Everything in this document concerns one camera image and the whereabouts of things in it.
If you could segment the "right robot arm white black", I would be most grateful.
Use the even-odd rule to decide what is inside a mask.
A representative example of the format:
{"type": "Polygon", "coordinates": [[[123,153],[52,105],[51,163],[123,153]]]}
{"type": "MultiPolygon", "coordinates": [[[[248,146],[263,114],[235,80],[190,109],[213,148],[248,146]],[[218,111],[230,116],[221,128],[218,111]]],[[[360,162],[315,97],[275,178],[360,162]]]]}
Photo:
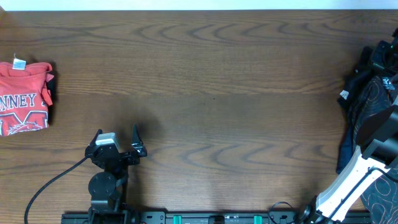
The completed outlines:
{"type": "Polygon", "coordinates": [[[397,32],[365,47],[338,103],[347,130],[334,182],[296,223],[397,222],[397,32]]]}

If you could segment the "red folded printed t-shirt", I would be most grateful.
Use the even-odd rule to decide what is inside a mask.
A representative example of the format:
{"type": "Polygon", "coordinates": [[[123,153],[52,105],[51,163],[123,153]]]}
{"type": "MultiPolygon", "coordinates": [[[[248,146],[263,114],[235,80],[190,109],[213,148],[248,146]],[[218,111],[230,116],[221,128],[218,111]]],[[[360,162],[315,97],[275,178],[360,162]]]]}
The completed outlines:
{"type": "Polygon", "coordinates": [[[50,63],[14,59],[1,62],[1,136],[38,131],[49,126],[53,105],[47,83],[54,79],[50,63]]]}

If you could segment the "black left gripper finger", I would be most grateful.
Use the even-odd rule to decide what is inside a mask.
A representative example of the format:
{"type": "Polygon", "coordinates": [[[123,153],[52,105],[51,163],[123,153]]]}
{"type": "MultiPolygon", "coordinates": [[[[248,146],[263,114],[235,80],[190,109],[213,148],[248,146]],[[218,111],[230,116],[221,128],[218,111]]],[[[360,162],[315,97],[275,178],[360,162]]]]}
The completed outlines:
{"type": "Polygon", "coordinates": [[[89,143],[89,145],[90,145],[90,146],[95,146],[95,145],[96,145],[96,140],[97,140],[98,136],[99,136],[100,134],[102,134],[102,133],[103,133],[103,131],[102,131],[101,129],[97,130],[97,132],[96,132],[94,138],[91,140],[91,142],[89,143]]]}
{"type": "Polygon", "coordinates": [[[136,151],[138,157],[147,157],[147,149],[139,135],[137,125],[132,127],[132,142],[131,146],[136,151]]]}

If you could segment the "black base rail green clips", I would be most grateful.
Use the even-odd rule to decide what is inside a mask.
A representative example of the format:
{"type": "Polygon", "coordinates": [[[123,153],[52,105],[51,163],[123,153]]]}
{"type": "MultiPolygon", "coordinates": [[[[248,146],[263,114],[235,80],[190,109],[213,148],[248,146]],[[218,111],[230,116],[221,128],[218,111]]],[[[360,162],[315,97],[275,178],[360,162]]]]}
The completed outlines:
{"type": "Polygon", "coordinates": [[[62,224],[89,223],[143,223],[143,224],[271,224],[298,223],[298,215],[293,211],[273,211],[269,213],[165,213],[143,212],[124,221],[124,216],[94,216],[87,213],[63,214],[62,224]]]}

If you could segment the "black cycling jersey orange lines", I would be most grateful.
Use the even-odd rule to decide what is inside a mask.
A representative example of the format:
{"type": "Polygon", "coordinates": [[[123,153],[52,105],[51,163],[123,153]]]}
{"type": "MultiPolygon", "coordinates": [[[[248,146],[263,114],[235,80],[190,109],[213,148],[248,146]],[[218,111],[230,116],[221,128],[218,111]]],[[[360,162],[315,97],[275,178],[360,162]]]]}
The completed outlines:
{"type": "MultiPolygon", "coordinates": [[[[362,123],[370,116],[392,106],[397,98],[397,83],[390,75],[371,68],[368,61],[373,52],[365,47],[354,72],[345,79],[338,103],[345,112],[347,126],[340,144],[336,173],[340,174],[352,158],[356,136],[362,123]]],[[[360,196],[371,213],[373,223],[397,223],[397,168],[381,175],[360,196]]]]}

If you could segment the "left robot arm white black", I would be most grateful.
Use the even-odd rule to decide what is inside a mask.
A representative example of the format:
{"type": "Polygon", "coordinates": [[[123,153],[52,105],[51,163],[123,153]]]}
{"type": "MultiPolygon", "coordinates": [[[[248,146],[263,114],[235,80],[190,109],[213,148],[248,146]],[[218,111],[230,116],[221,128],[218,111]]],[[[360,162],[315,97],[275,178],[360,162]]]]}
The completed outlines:
{"type": "Polygon", "coordinates": [[[85,149],[85,156],[102,169],[88,184],[91,195],[89,223],[141,222],[139,212],[126,203],[128,167],[140,164],[140,158],[147,156],[136,125],[132,127],[131,146],[131,151],[119,152],[116,134],[98,130],[85,149]]]}

